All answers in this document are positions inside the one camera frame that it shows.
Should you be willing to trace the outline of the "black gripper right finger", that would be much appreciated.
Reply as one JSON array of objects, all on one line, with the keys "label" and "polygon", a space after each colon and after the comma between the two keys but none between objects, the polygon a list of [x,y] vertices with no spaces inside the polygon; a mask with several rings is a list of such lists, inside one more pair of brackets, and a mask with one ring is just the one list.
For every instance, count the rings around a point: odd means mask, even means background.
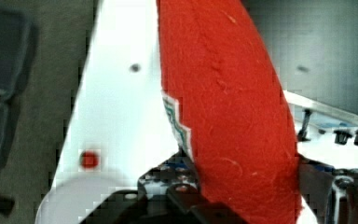
[{"label": "black gripper right finger", "polygon": [[317,224],[358,224],[358,169],[301,157],[300,192]]}]

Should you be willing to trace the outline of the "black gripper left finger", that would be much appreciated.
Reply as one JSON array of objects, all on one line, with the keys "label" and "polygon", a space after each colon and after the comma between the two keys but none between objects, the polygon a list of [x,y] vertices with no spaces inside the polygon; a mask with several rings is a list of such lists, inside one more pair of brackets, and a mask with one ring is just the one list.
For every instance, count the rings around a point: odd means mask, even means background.
[{"label": "black gripper left finger", "polygon": [[178,224],[248,224],[224,203],[209,202],[191,185],[173,185],[166,196]]}]

